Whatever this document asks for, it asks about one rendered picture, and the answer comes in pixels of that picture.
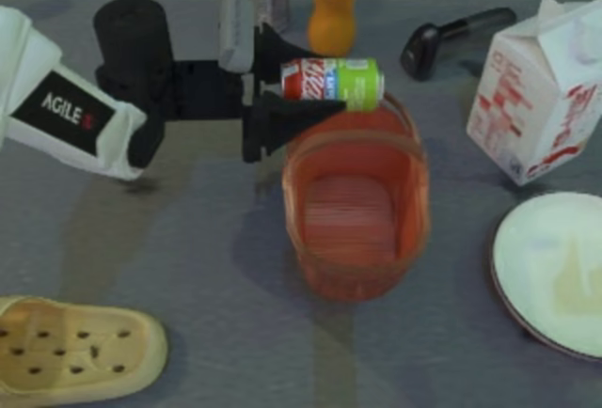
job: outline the black label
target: black label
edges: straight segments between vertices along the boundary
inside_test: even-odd
[[[51,72],[12,117],[96,157],[98,137],[113,115],[113,108]]]

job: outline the gray table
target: gray table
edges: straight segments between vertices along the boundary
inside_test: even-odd
[[[92,79],[104,0],[4,0],[31,15]],[[308,293],[284,229],[279,156],[242,163],[236,122],[182,124],[147,173],[150,190],[71,169],[14,143],[0,154],[0,287],[148,311],[168,327],[165,375],[102,407],[602,407],[601,368],[521,336],[483,272],[486,236],[521,195],[468,140],[484,52],[410,81],[397,57],[419,24],[537,0],[361,0],[354,54],[374,56],[430,154],[433,233],[403,284],[356,307]],[[164,1],[177,58],[215,58],[217,0]],[[309,2],[287,38],[306,44]],[[597,134],[548,189],[602,195]]]

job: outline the milk carton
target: milk carton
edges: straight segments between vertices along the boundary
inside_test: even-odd
[[[493,38],[468,135],[518,185],[578,156],[602,115],[602,0],[542,0]]]

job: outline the plate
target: plate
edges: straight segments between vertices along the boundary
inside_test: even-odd
[[[492,275],[517,321],[547,345],[602,360],[602,198],[532,198],[499,225]]]

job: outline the orange soda bottle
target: orange soda bottle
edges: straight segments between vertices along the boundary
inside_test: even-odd
[[[346,56],[356,40],[355,0],[313,0],[308,39],[319,55]]]

